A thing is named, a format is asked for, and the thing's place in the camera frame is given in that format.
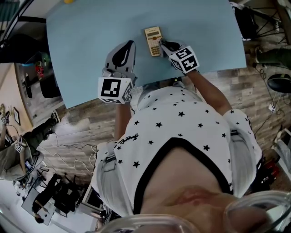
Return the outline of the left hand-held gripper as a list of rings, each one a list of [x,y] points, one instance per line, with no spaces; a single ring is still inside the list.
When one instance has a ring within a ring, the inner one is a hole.
[[[128,41],[113,55],[113,64],[124,66],[130,50],[131,42]],[[102,76],[98,79],[98,98],[105,103],[125,104],[131,100],[130,93],[136,80],[137,77],[133,72],[104,68]]]

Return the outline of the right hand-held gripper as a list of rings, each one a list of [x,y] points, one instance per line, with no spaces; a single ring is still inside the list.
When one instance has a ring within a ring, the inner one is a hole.
[[[162,39],[160,56],[168,57],[173,67],[184,74],[194,71],[200,66],[192,47],[183,43]]]

